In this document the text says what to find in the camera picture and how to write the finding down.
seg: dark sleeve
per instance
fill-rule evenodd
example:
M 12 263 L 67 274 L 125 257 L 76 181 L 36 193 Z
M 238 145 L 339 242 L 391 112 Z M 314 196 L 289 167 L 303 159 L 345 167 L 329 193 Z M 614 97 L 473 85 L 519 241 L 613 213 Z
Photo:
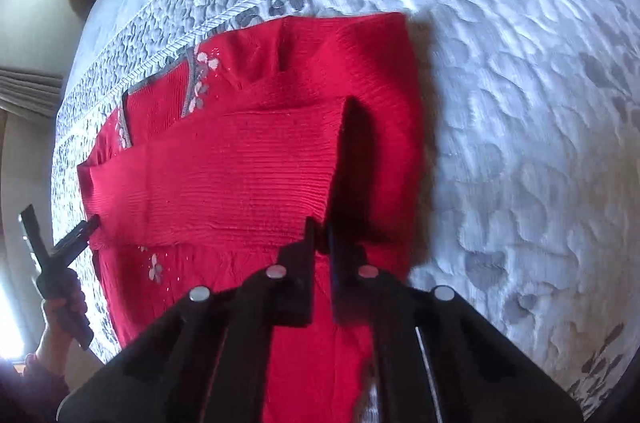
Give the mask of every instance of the dark sleeve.
M 56 421 L 58 407 L 69 394 L 64 378 L 47 371 L 34 355 L 27 355 L 22 375 L 10 363 L 2 360 L 0 383 L 5 397 L 21 406 L 34 421 L 46 423 Z

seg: person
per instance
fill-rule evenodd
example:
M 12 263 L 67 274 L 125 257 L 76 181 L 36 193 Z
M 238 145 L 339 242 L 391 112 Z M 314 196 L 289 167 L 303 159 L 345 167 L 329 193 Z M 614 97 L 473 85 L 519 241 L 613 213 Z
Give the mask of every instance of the person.
M 56 312 L 69 304 L 71 310 L 86 313 L 78 275 L 67 270 L 68 299 L 42 301 L 45 329 L 35 353 L 27 355 L 22 374 L 0 358 L 0 423 L 49 423 L 56 420 L 58 406 L 69 394 L 64 373 L 73 337 L 60 326 Z

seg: red folded clothing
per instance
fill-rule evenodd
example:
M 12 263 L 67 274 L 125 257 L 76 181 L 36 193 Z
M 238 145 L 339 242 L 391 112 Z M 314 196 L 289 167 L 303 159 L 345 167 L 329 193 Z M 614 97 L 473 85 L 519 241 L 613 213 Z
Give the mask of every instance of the red folded clothing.
M 236 287 L 300 240 L 348 223 L 370 262 L 408 271 L 422 116 L 404 16 L 287 17 L 217 35 L 124 96 L 78 177 L 97 276 L 127 345 L 190 288 Z M 353 418 L 370 359 L 332 321 L 316 256 L 310 327 L 278 327 L 265 422 Z

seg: red sweater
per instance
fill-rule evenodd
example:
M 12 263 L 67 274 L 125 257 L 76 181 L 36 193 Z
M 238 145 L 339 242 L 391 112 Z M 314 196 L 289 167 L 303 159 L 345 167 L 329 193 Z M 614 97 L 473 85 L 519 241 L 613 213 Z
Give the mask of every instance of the red sweater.
M 190 288 L 236 287 L 273 263 L 309 215 L 348 221 L 370 262 L 405 275 L 419 96 L 396 13 L 227 32 L 130 89 L 78 167 L 120 343 Z M 312 325 L 274 331 L 264 421 L 349 422 L 369 358 L 366 330 L 333 323 L 317 255 Z

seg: silver screw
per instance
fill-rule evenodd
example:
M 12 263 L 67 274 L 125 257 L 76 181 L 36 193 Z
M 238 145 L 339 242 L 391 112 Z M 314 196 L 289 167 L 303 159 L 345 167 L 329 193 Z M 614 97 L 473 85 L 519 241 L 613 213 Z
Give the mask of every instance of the silver screw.
M 364 266 L 360 266 L 358 268 L 358 275 L 362 278 L 375 278 L 378 276 L 378 268 L 372 266 L 370 264 L 365 264 Z
M 438 286 L 433 290 L 433 294 L 438 300 L 442 300 L 443 302 L 449 302 L 456 296 L 456 292 L 449 286 Z
M 287 274 L 287 268 L 280 264 L 274 264 L 267 268 L 267 276 L 271 279 L 283 278 Z
M 206 286 L 196 286 L 189 291 L 189 298 L 193 302 L 204 302 L 211 295 L 211 291 Z

